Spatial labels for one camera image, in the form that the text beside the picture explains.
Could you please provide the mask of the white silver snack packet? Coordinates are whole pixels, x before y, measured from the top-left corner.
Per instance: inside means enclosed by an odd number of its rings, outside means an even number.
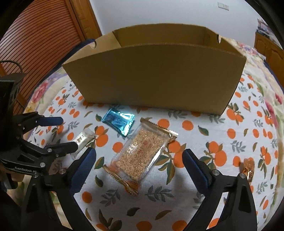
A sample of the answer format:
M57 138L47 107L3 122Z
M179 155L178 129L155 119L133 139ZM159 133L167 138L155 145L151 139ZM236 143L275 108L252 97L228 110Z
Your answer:
M78 149L71 154L73 159L77 158L77 155L81 152L81 150L95 137L95 133L89 128L85 128L81 133L79 133L76 138L74 138L74 142L78 145Z

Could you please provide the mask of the orange gold candy packet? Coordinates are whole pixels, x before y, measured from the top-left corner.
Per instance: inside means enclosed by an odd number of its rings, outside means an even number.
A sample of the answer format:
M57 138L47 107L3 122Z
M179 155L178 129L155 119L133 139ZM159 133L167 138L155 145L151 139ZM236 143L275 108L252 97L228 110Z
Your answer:
M252 182L255 170L255 161L252 157L245 158L243 161L242 173L246 175L249 183Z

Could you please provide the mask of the blue foil snack packet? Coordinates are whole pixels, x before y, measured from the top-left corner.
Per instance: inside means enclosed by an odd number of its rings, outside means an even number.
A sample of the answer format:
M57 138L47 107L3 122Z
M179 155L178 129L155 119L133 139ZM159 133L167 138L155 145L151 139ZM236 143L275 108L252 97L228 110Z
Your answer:
M131 113L122 113L116 108L111 108L102 118L102 122L109 125L122 136L127 136L135 115Z

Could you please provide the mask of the clear sesame bar packet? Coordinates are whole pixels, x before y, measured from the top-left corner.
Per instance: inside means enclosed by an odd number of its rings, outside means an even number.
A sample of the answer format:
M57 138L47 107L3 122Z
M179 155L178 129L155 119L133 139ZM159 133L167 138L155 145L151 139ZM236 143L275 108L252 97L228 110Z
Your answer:
M145 118L109 164L103 169L129 194L137 196L139 186L166 146L175 141L178 133L161 127Z

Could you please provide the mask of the wooden slatted wardrobe door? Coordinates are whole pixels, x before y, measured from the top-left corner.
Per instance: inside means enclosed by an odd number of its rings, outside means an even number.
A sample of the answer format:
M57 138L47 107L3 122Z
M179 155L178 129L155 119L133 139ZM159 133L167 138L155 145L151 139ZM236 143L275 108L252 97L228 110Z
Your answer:
M70 1L33 1L1 39L1 59L18 62L26 74L13 109L20 114L36 86L84 41Z

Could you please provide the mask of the brown cardboard box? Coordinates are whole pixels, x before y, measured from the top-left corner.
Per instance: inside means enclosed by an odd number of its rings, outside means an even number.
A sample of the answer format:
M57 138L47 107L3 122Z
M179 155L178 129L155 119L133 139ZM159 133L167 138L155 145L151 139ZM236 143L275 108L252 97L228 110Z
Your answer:
M203 26L145 24L114 30L63 64L90 103L221 115L246 63Z

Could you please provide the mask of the wooden sideboard cabinet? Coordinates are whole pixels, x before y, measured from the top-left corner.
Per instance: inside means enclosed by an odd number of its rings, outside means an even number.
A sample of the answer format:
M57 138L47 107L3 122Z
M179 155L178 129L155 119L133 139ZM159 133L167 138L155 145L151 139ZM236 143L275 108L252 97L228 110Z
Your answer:
M255 33L254 47L266 57L266 62L283 87L283 49L259 32Z

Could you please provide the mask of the clutter on sideboard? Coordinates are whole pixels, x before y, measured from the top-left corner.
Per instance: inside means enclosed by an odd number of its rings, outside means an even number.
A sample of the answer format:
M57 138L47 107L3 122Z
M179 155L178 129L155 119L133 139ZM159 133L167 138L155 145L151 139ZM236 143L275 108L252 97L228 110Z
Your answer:
M268 37L270 40L277 39L271 28L262 20L258 18L257 32Z

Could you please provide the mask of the wooden door frame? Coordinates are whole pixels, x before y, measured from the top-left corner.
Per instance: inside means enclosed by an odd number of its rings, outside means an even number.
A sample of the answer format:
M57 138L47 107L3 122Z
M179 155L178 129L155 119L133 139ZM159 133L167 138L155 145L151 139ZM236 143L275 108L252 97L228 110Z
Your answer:
M70 0L65 3L82 41L97 39L102 35L89 0Z

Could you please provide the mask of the white wall switch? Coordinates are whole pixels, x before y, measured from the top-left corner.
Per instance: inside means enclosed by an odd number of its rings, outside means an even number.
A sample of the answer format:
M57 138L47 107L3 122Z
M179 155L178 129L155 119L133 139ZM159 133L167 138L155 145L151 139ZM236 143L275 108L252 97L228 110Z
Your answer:
M224 9L224 10L227 10L227 11L230 10L230 9L229 9L229 5L226 5L226 4L221 3L221 2L218 2L218 7L219 7L220 9Z

